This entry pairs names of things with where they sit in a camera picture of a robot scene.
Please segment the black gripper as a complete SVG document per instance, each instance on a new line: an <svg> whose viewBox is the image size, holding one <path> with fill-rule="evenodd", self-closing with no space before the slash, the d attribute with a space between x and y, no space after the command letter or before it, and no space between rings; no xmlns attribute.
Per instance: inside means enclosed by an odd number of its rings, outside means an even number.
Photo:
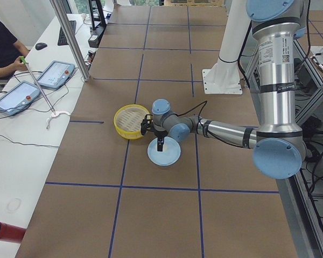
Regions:
<svg viewBox="0 0 323 258"><path fill-rule="evenodd" d="M153 125L153 133L157 137L157 151L162 152L164 146L164 138L167 136L167 131L158 125Z"/></svg>

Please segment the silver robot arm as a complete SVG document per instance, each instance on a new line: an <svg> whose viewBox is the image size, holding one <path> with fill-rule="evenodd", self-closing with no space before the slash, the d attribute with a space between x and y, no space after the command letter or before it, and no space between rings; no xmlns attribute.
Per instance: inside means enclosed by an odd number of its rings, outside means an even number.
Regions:
<svg viewBox="0 0 323 258"><path fill-rule="evenodd" d="M252 149L256 168L264 175L285 179L295 175L305 158L303 133L295 120L293 42L307 26L309 1L233 1L217 63L203 70L207 94L239 94L238 60L245 36L258 42L258 128L234 126L200 116L174 113L165 99L152 105L155 139L148 156L160 166L175 163L179 143L189 134L215 138L235 147Z"/></svg>

